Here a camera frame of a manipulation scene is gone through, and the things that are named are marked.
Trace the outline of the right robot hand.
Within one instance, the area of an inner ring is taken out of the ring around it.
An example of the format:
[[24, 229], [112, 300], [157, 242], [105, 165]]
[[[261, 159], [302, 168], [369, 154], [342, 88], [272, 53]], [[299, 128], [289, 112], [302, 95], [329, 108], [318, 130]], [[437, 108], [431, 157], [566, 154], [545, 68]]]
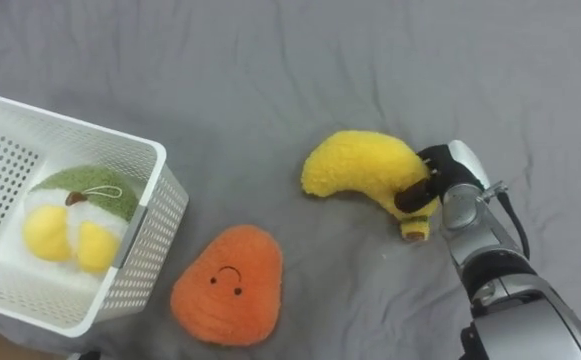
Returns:
[[401, 212], [417, 212], [457, 184], [470, 184], [481, 191], [491, 186], [479, 158], [461, 140], [426, 147], [417, 155], [427, 175], [395, 194], [394, 203]]

